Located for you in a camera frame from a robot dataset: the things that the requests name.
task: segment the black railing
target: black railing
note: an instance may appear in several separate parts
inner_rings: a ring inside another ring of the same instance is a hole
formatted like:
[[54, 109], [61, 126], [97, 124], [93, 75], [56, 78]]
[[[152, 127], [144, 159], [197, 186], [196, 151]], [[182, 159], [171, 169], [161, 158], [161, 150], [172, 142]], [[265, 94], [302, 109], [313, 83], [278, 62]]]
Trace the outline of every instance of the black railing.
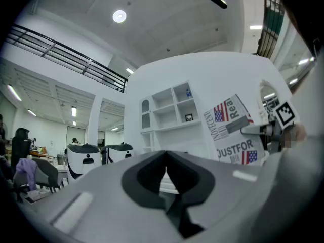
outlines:
[[88, 56], [36, 31], [14, 24], [6, 42], [65, 66], [122, 93], [127, 79]]
[[280, 0], [264, 0], [264, 18], [257, 55], [270, 58], [281, 31], [285, 10]]

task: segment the american flag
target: american flag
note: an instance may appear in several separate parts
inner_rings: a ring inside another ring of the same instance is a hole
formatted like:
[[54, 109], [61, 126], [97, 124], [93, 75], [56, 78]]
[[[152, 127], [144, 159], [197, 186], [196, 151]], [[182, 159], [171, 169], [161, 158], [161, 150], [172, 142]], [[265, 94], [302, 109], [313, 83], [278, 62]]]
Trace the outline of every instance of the american flag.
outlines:
[[219, 122], [228, 122], [228, 113], [226, 103], [223, 102], [216, 107], [214, 107], [215, 121]]
[[252, 118], [251, 118], [251, 115], [249, 113], [248, 113], [248, 122], [249, 123], [252, 123], [252, 124], [254, 123], [253, 120], [252, 120]]
[[257, 161], [257, 151], [242, 151], [242, 165]]

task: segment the small picture frame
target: small picture frame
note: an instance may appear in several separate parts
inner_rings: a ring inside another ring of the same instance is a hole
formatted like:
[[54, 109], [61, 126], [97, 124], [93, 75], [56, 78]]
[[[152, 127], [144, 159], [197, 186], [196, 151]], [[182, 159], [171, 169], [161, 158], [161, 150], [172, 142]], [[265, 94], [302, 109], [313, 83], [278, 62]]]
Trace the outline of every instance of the small picture frame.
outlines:
[[186, 117], [186, 122], [190, 122], [193, 120], [192, 114], [187, 114], [185, 117]]

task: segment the small blue object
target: small blue object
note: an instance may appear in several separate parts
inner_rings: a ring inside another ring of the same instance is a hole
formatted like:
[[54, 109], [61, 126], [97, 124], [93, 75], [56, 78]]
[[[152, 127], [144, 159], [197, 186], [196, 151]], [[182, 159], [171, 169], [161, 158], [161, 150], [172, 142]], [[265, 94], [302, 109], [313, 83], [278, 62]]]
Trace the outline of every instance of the small blue object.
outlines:
[[188, 99], [192, 98], [191, 92], [189, 91], [189, 89], [187, 89], [187, 97]]

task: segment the white robot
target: white robot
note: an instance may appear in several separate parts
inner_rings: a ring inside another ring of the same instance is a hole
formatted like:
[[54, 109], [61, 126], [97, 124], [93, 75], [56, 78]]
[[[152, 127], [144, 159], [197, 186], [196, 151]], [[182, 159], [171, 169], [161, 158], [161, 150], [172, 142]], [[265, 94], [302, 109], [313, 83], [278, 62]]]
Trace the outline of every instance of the white robot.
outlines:
[[129, 144], [108, 145], [101, 148], [102, 164], [110, 164], [134, 156], [133, 147]]
[[100, 150], [94, 145], [67, 146], [67, 176], [69, 181], [76, 180], [91, 169], [101, 166]]

